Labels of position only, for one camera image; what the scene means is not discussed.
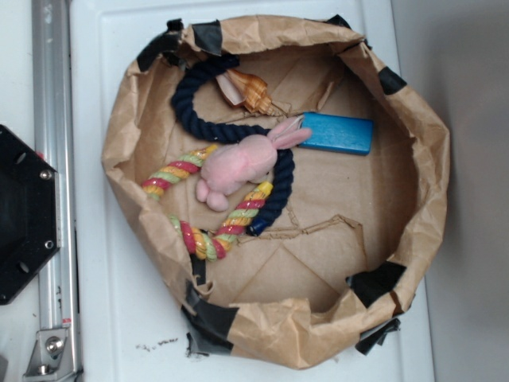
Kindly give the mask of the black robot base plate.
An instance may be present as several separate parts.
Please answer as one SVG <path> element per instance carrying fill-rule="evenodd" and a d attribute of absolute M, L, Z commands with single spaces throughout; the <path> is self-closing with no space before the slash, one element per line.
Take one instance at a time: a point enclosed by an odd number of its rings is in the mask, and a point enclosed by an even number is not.
<path fill-rule="evenodd" d="M 10 304 L 59 249 L 56 171 L 1 126 L 1 304 Z"/>

